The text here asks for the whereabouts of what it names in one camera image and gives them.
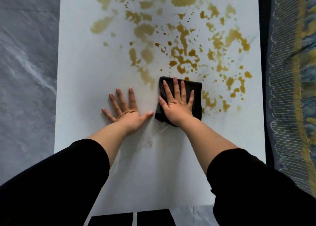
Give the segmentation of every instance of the cleaning cloth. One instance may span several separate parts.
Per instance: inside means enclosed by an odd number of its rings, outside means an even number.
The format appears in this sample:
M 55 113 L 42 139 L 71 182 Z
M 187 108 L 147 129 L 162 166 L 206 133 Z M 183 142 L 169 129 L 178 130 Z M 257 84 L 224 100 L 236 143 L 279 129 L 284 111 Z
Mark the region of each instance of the cleaning cloth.
M 165 89 L 163 87 L 162 82 L 166 81 L 170 91 L 174 97 L 174 89 L 173 89 L 173 78 L 170 77 L 160 77 L 159 79 L 159 91 L 160 91 L 160 96 L 166 101 L 167 101 L 167 96 L 165 93 Z M 178 84 L 179 88 L 181 89 L 180 82 L 182 79 L 178 79 Z M 201 105 L 201 92 L 202 92 L 202 84 L 198 82 L 192 82 L 192 81 L 184 81 L 185 84 L 185 91 L 186 91 L 186 102 L 188 103 L 189 98 L 190 98 L 190 93 L 192 90 L 194 90 L 194 101 L 193 101 L 193 106 L 192 106 L 192 115 L 199 120 L 202 119 L 202 105 Z M 175 126 L 172 124 L 166 117 L 163 108 L 160 106 L 158 103 L 156 113 L 155 113 L 155 118 L 158 119 L 161 122 L 166 122 L 172 126 Z

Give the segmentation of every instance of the person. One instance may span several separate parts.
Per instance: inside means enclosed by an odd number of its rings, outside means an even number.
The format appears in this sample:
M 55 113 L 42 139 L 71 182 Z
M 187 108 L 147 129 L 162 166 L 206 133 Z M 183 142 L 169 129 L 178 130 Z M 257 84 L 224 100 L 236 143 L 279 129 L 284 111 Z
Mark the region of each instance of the person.
M 167 102 L 159 97 L 159 103 L 190 140 L 216 196 L 213 212 L 219 225 L 303 225 L 314 220 L 316 200 L 311 195 L 193 117 L 194 92 L 187 102 L 184 81 L 179 88 L 174 78 L 174 97 L 163 84 Z M 116 93 L 120 105 L 109 95 L 116 116 L 102 109 L 112 124 L 0 187 L 0 225 L 84 224 L 122 141 L 153 115 L 139 115 L 132 88 L 129 105 L 120 89 Z

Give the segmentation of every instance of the patterned fabric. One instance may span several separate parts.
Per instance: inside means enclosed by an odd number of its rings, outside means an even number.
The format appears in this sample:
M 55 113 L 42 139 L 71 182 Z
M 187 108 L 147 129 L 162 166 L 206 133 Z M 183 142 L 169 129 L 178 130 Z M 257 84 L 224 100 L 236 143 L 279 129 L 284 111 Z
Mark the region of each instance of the patterned fabric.
M 272 0 L 267 124 L 275 168 L 316 196 L 316 0 Z

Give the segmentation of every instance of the black sleeve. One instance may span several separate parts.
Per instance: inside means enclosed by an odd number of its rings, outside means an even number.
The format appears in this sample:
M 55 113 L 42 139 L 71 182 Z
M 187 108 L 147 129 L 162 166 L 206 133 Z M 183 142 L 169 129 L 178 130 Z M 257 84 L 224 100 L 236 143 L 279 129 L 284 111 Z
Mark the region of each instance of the black sleeve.
M 223 225 L 307 225 L 316 199 L 244 149 L 221 152 L 207 170 L 214 216 Z
M 0 187 L 0 225 L 82 226 L 109 168 L 96 141 L 74 142 Z

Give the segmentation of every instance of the white table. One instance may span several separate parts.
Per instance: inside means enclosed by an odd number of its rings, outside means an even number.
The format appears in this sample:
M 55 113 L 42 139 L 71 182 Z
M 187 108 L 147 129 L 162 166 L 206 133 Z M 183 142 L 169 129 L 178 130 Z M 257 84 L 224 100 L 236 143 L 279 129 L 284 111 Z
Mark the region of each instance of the white table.
M 127 97 L 131 86 L 140 113 L 155 111 L 159 77 L 170 75 L 202 82 L 202 120 L 265 161 L 258 0 L 99 1 L 61 0 L 55 152 L 109 123 L 101 108 L 112 110 L 115 88 Z M 181 61 L 175 46 L 192 64 L 169 66 Z M 124 141 L 90 216 L 214 203 L 187 137 L 171 126 L 160 133 L 159 124 L 152 118 Z

